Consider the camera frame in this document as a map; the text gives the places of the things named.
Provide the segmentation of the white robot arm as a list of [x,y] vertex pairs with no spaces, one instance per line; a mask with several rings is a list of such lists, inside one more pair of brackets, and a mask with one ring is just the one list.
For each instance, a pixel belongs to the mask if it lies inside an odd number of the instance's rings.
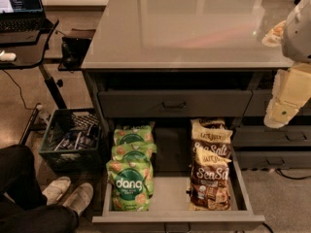
[[264,124],[269,128],[287,125],[311,98],[311,0],[300,0],[286,20],[275,25],[261,40],[282,49],[294,62],[277,71]]

